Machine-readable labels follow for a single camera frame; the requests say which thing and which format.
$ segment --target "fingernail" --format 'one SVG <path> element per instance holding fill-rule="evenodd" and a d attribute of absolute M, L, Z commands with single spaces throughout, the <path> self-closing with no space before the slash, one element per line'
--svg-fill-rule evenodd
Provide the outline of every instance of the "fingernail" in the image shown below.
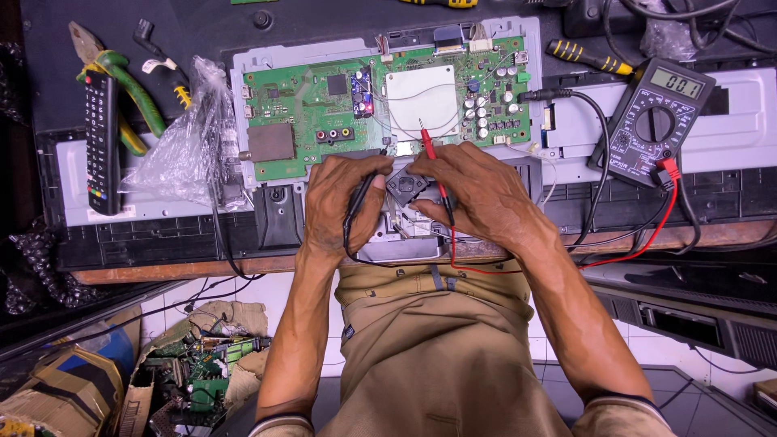
<path fill-rule="evenodd" d="M 383 176 L 382 174 L 377 175 L 372 180 L 372 186 L 375 187 L 375 188 L 378 188 L 380 190 L 385 190 L 386 189 L 386 177 Z"/>

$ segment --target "pliers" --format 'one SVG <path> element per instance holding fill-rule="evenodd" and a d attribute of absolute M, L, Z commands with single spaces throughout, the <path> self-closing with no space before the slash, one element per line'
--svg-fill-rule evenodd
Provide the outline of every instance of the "pliers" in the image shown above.
<path fill-rule="evenodd" d="M 75 53 L 84 61 L 84 68 L 76 77 L 80 83 L 85 83 L 86 71 L 93 70 L 116 78 L 121 86 L 127 90 L 141 110 L 141 114 L 156 138 L 162 136 L 167 126 L 153 100 L 143 87 L 124 70 L 130 62 L 120 53 L 105 50 L 105 47 L 88 30 L 76 22 L 68 24 L 70 37 L 73 39 Z M 132 128 L 119 113 L 119 138 L 130 149 L 133 155 L 144 156 L 148 148 L 143 141 L 132 131 Z"/>

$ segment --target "lg remote control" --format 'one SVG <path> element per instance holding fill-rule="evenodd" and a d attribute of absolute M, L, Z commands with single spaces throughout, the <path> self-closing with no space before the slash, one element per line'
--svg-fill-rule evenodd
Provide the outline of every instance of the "lg remote control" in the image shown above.
<path fill-rule="evenodd" d="M 86 72 L 86 186 L 89 206 L 102 215 L 121 210 L 116 79 Z"/>

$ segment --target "multimeter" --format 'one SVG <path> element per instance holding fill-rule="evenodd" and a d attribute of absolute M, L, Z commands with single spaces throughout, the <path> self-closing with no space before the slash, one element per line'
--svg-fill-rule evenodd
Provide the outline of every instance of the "multimeter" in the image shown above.
<path fill-rule="evenodd" d="M 601 169 L 608 146 L 612 176 L 656 187 L 650 175 L 656 161 L 677 155 L 715 84 L 715 79 L 670 61 L 643 62 L 607 125 L 610 144 L 599 141 L 588 166 Z"/>

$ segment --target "blue capacitor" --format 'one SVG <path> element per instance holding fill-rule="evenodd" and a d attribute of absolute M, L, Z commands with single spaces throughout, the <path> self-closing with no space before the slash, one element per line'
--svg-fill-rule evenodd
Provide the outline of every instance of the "blue capacitor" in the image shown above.
<path fill-rule="evenodd" d="M 469 92 L 477 93 L 480 91 L 480 82 L 478 82 L 477 79 L 470 79 L 469 82 L 467 82 L 467 88 L 469 89 Z"/>

